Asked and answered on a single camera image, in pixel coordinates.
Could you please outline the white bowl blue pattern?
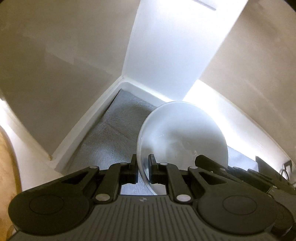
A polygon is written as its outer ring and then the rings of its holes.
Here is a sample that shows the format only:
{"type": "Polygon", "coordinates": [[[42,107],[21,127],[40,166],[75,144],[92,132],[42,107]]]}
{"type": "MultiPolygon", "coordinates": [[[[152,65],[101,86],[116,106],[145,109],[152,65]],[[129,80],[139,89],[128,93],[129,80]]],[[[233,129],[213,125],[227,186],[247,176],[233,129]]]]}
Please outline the white bowl blue pattern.
{"type": "Polygon", "coordinates": [[[180,170],[195,164],[199,155],[228,166],[228,148],[218,125],[204,111],[186,102],[173,101],[153,110],[140,128],[137,164],[144,184],[154,195],[164,195],[162,184],[149,181],[148,157],[170,163],[180,170]]]}

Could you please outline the wooden cutting board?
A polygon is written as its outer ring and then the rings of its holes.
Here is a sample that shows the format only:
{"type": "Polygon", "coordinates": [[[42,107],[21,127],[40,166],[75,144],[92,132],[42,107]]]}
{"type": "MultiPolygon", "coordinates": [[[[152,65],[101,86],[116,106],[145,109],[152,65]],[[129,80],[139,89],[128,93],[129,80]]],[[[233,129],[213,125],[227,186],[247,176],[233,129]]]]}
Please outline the wooden cutting board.
{"type": "Polygon", "coordinates": [[[8,206],[11,200],[20,192],[22,185],[16,161],[16,155],[11,141],[1,128],[1,240],[7,240],[12,232],[13,225],[9,218],[8,206]]]}

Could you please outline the grey drying mat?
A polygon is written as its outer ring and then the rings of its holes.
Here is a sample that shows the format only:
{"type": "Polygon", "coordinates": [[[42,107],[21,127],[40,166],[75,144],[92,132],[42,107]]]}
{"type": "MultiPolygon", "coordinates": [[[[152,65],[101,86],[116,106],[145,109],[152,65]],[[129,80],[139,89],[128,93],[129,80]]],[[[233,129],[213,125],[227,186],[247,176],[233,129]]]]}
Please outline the grey drying mat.
{"type": "MultiPolygon", "coordinates": [[[[86,133],[63,169],[63,174],[68,175],[89,166],[98,166],[101,170],[106,170],[115,163],[129,163],[132,156],[137,154],[140,128],[156,108],[158,107],[130,92],[121,90],[104,115],[86,133]]],[[[258,170],[258,164],[254,160],[230,147],[227,148],[228,166],[258,170]]],[[[137,184],[123,185],[121,193],[154,195],[144,184],[140,172],[137,184]]]]}

